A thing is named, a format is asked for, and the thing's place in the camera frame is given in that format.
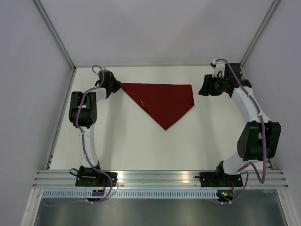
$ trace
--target metal grate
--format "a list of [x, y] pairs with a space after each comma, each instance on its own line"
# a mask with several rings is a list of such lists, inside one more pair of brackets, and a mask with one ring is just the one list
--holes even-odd
[[[45, 189], [43, 198], [97, 198], [92, 189]], [[217, 190], [112, 190], [117, 199], [217, 199]]]

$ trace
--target red cloth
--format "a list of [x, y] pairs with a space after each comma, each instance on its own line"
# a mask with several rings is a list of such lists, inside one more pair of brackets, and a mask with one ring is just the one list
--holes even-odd
[[122, 88], [164, 130], [194, 106], [191, 85], [123, 83]]

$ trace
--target gray wall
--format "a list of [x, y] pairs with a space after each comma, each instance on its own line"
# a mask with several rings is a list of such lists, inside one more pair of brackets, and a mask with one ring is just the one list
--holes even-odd
[[76, 65], [239, 62], [272, 0], [41, 0]]
[[21, 223], [70, 76], [30, 0], [0, 7], [0, 224]]
[[282, 1], [244, 70], [263, 110], [281, 123], [275, 164], [284, 170], [301, 214], [300, 9], [300, 0]]

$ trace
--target gray floor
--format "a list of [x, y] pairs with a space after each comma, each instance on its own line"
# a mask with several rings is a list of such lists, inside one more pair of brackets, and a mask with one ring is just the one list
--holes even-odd
[[[45, 199], [47, 204], [71, 199]], [[38, 226], [286, 226], [275, 192], [245, 191], [232, 205], [209, 200], [110, 199], [41, 206]]]

